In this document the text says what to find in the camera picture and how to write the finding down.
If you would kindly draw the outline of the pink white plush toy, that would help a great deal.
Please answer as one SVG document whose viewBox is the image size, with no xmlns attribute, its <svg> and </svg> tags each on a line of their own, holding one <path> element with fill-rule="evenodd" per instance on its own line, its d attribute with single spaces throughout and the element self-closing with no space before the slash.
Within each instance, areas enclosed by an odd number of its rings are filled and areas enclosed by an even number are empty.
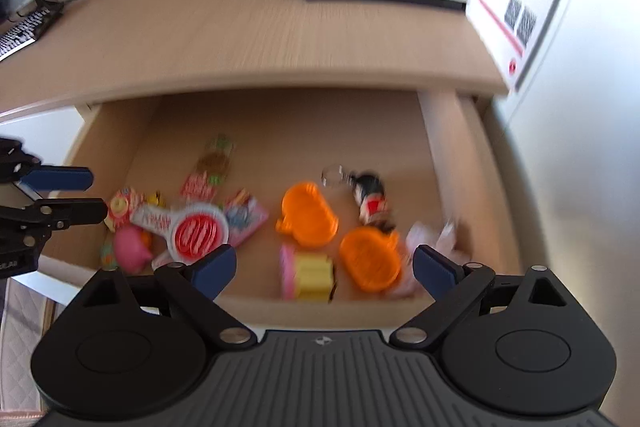
<svg viewBox="0 0 640 427">
<path fill-rule="evenodd" d="M 424 293 L 421 284 L 413 275 L 413 253 L 421 245 L 427 245 L 438 251 L 457 265 L 465 265 L 471 261 L 471 256 L 457 248 L 457 232 L 454 222 L 449 221 L 442 231 L 435 232 L 422 222 L 410 228 L 405 243 L 399 246 L 401 270 L 393 287 L 385 291 L 385 296 L 392 299 L 409 298 Z"/>
</svg>

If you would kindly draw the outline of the white red hand mirror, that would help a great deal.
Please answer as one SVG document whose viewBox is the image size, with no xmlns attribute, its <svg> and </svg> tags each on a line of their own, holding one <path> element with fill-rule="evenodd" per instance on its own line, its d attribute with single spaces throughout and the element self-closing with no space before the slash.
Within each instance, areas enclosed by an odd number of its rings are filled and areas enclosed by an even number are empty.
<svg viewBox="0 0 640 427">
<path fill-rule="evenodd" d="M 178 210 L 144 204 L 130 217 L 133 225 L 162 236 L 172 261 L 192 265 L 229 239 L 226 216 L 215 205 L 197 202 Z"/>
</svg>

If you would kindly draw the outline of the colourful round sticker toy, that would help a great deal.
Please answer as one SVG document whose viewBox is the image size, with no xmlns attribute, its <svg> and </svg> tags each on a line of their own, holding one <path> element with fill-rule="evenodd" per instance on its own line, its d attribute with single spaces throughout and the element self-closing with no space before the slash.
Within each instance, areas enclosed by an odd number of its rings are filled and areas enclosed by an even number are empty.
<svg viewBox="0 0 640 427">
<path fill-rule="evenodd" d="M 129 225 L 132 214 L 144 203 L 144 195 L 132 187 L 118 190 L 107 202 L 107 216 L 104 223 L 111 232 Z"/>
</svg>

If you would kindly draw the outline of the pink pig toy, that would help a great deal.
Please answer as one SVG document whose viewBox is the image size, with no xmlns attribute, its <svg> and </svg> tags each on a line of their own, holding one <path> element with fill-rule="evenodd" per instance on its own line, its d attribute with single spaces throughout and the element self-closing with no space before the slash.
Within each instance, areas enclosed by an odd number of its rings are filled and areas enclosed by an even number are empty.
<svg viewBox="0 0 640 427">
<path fill-rule="evenodd" d="M 122 225 L 114 234 L 113 253 L 125 272 L 138 274 L 153 259 L 152 235 L 135 225 Z"/>
</svg>

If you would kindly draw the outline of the pink sticker card pack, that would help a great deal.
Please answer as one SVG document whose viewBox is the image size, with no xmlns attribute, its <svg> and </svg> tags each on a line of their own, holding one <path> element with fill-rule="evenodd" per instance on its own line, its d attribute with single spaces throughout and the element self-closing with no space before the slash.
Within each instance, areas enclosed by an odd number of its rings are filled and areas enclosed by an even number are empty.
<svg viewBox="0 0 640 427">
<path fill-rule="evenodd" d="M 229 225 L 228 243 L 238 247 L 252 236 L 269 218 L 269 213 L 249 191 L 240 190 L 224 204 Z"/>
</svg>

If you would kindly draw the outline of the small yellow bee toy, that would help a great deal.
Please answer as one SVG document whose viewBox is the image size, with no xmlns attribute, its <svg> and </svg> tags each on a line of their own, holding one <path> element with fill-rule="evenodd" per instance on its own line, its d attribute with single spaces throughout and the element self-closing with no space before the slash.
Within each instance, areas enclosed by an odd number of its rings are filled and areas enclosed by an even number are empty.
<svg viewBox="0 0 640 427">
<path fill-rule="evenodd" d="M 160 192 L 152 192 L 145 195 L 145 202 L 149 205 L 157 206 L 160 208 L 166 207 L 166 202 L 164 196 L 160 194 Z"/>
</svg>

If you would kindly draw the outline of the long red snack packet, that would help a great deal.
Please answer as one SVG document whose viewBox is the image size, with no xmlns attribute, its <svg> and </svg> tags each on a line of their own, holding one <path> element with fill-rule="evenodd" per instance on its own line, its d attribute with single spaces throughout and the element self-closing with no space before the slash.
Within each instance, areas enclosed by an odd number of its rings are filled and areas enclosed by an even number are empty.
<svg viewBox="0 0 640 427">
<path fill-rule="evenodd" d="M 228 135 L 214 136 L 184 180 L 181 198 L 187 202 L 211 202 L 228 176 L 233 149 Z"/>
</svg>

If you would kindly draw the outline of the yellow pink toy camera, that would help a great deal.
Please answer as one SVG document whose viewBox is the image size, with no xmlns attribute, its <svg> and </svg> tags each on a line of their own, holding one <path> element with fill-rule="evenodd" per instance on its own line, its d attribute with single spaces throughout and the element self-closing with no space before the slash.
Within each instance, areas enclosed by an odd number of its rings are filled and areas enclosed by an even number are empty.
<svg viewBox="0 0 640 427">
<path fill-rule="evenodd" d="M 335 288 L 330 257 L 298 251 L 293 245 L 280 250 L 281 293 L 284 300 L 329 303 Z"/>
</svg>

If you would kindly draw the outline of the black red doll keychain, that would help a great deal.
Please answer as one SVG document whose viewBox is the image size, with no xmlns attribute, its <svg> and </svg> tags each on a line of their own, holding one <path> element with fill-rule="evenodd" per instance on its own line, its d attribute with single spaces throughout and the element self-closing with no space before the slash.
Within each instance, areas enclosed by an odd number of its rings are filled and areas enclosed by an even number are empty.
<svg viewBox="0 0 640 427">
<path fill-rule="evenodd" d="M 348 185 L 364 227 L 376 228 L 384 234 L 396 229 L 385 185 L 374 171 L 354 171 L 342 165 L 326 167 L 321 173 L 323 186 Z"/>
</svg>

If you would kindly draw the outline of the orange pumpkin box half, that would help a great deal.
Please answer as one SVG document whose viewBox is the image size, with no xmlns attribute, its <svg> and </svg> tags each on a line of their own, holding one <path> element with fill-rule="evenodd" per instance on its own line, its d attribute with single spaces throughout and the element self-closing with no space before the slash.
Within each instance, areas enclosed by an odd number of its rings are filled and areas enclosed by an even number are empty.
<svg viewBox="0 0 640 427">
<path fill-rule="evenodd" d="M 282 197 L 276 231 L 291 236 L 303 248 L 318 249 L 332 242 L 339 224 L 340 220 L 318 185 L 300 182 L 291 186 Z"/>
</svg>

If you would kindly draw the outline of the black keyboard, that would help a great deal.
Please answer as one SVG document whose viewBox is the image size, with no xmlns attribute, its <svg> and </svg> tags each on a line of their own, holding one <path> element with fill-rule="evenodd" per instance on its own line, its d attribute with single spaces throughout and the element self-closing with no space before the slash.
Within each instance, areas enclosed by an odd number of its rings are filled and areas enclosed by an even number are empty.
<svg viewBox="0 0 640 427">
<path fill-rule="evenodd" d="M 37 42 L 61 17 L 62 4 L 41 5 L 20 22 L 4 32 L 0 38 L 0 61 Z"/>
</svg>

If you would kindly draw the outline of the open wooden drawer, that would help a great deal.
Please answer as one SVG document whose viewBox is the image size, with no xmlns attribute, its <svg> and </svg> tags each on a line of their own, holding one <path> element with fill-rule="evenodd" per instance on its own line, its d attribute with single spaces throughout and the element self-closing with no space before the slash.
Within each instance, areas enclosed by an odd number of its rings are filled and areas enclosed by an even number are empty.
<svg viewBox="0 0 640 427">
<path fill-rule="evenodd" d="M 241 188 L 270 219 L 238 250 L 238 272 L 218 298 L 250 325 L 304 329 L 386 329 L 431 303 L 367 296 L 337 265 L 333 303 L 280 300 L 274 229 L 281 198 L 297 182 L 320 184 L 321 171 L 343 165 L 381 178 L 401 237 L 421 221 L 439 229 L 457 221 L 463 251 L 498 273 L 522 273 L 506 195 L 475 104 L 454 92 L 370 90 L 246 90 L 202 92 L 105 103 L 92 115 L 70 162 L 94 174 L 88 194 L 110 198 L 124 186 L 160 191 L 177 204 L 180 186 L 217 133 L 235 148 L 218 193 L 223 202 Z M 40 289 L 68 303 L 99 266 L 106 228 L 54 234 L 37 275 Z"/>
</svg>

